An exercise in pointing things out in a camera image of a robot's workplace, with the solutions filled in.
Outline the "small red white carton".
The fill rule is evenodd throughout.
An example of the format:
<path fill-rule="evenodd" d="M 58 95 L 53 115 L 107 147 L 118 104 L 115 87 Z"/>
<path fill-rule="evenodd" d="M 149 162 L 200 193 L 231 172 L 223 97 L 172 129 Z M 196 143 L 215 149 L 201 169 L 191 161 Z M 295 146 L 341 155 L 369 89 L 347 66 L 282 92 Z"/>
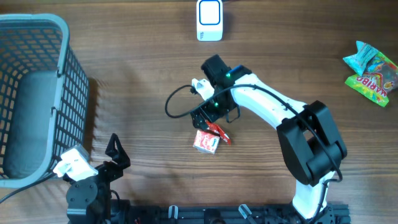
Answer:
<path fill-rule="evenodd" d="M 202 153 L 215 154 L 219 143 L 219 136 L 198 130 L 193 142 L 193 147 Z"/>

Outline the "green Haribo gummy bag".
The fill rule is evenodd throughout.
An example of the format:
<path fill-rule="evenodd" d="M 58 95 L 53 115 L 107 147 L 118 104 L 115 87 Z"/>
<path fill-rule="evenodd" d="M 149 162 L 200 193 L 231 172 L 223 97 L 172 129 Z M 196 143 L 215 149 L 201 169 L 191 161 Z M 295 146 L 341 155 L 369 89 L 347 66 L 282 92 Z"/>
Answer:
<path fill-rule="evenodd" d="M 397 65 L 378 52 L 366 65 L 362 75 L 348 77 L 345 84 L 381 107 L 389 99 L 387 94 L 397 89 Z"/>

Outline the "red candy bar wrapper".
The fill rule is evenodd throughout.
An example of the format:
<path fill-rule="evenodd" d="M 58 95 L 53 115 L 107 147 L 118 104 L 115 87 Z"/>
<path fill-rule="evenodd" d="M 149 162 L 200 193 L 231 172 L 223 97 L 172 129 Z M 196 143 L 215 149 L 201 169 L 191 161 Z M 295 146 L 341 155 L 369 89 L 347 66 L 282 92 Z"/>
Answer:
<path fill-rule="evenodd" d="M 211 123 L 209 121 L 206 121 L 207 124 L 207 130 L 215 135 L 218 135 L 224 142 L 226 142 L 228 145 L 231 145 L 231 139 L 227 135 L 225 131 L 219 126 L 218 124 Z"/>

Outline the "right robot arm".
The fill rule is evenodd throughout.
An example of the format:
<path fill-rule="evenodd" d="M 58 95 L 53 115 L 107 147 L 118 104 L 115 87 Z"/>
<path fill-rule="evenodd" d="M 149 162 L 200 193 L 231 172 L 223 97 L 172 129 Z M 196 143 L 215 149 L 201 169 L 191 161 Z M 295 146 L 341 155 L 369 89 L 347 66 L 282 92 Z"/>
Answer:
<path fill-rule="evenodd" d="M 343 179 L 340 164 L 347 148 L 328 107 L 320 102 L 293 100 L 262 82 L 250 69 L 227 66 L 219 55 L 201 66 L 206 75 L 193 79 L 192 93 L 203 102 L 192 109 L 194 127 L 208 129 L 229 112 L 246 108 L 277 132 L 286 167 L 296 180 L 292 205 L 309 223 L 326 209 L 329 184 Z"/>

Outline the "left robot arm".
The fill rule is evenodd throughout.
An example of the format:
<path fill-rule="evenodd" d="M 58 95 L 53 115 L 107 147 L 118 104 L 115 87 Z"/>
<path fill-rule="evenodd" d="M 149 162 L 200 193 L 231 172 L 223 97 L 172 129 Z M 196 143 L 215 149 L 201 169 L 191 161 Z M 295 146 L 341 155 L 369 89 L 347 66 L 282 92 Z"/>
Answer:
<path fill-rule="evenodd" d="M 111 158 L 96 167 L 97 175 L 71 181 L 66 200 L 67 217 L 72 224 L 127 223 L 130 203 L 121 200 L 110 183 L 123 176 L 131 160 L 117 134 L 112 134 L 105 154 Z"/>

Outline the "teal tissue wipes pack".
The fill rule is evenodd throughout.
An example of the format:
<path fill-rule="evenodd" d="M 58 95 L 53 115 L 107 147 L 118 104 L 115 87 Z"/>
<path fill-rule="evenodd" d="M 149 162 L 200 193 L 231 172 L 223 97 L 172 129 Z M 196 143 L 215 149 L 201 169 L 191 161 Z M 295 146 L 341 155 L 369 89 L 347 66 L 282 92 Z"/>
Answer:
<path fill-rule="evenodd" d="M 378 49 L 365 42 L 356 41 L 357 53 L 344 57 L 343 61 L 358 75 L 362 75 L 368 62 L 378 54 Z"/>

